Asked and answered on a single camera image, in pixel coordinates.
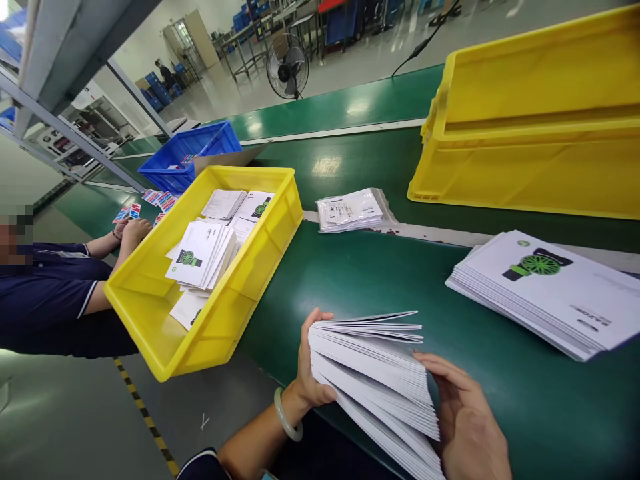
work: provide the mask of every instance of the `standing fan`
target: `standing fan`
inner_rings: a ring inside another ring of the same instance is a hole
[[[284,99],[302,97],[309,78],[309,62],[305,48],[290,33],[276,37],[267,54],[267,76],[274,92]]]

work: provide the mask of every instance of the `fan illustration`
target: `fan illustration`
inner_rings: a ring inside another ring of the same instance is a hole
[[[571,260],[550,251],[536,249],[533,251],[533,255],[523,257],[518,265],[512,265],[502,276],[511,281],[516,281],[522,277],[528,277],[532,273],[544,276],[555,275],[560,272],[560,267],[566,267],[572,263]]]
[[[252,217],[256,217],[256,218],[260,218],[262,216],[262,214],[265,212],[265,210],[267,209],[267,205],[269,204],[269,202],[271,201],[271,197],[268,197],[264,203],[261,203],[260,205],[258,205],[254,212],[251,214]]]
[[[300,40],[290,33],[276,37],[267,53],[267,76],[274,92],[284,99],[302,98],[309,79],[309,62]]]
[[[190,265],[192,267],[199,267],[202,265],[202,260],[198,260],[193,256],[192,251],[180,250],[176,263],[182,263],[183,265]]]

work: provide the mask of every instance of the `forearm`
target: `forearm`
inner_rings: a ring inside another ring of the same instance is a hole
[[[124,238],[122,240],[122,244],[120,245],[120,255],[118,255],[118,260],[116,260],[115,265],[113,266],[113,270],[111,271],[112,275],[113,272],[118,270],[118,268],[120,268],[120,265],[122,265],[125,260],[129,258],[129,256],[133,253],[138,245],[139,242],[136,242],[132,239]]]
[[[118,240],[112,232],[109,232],[104,237],[88,242],[87,248],[93,258],[103,259],[118,248],[119,245],[120,240]]]
[[[294,427],[311,409],[297,394],[295,382],[282,393],[282,406]],[[218,460],[233,480],[254,480],[269,466],[286,439],[287,434],[271,404],[222,446]]]

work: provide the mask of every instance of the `electric fan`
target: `electric fan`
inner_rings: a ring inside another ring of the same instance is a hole
[[[284,99],[302,97],[309,78],[309,62],[305,48],[290,33],[276,37],[267,54],[267,76],[274,92]]]
[[[536,249],[533,251],[533,255],[523,257],[520,260],[520,264],[512,265],[502,276],[511,281],[516,281],[522,277],[528,277],[532,273],[544,276],[555,275],[560,272],[560,267],[566,267],[572,263],[571,260],[548,250]]]

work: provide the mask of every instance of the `plastic bag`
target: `plastic bag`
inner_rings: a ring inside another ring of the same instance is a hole
[[[320,233],[339,233],[398,225],[384,192],[368,188],[316,202]]]

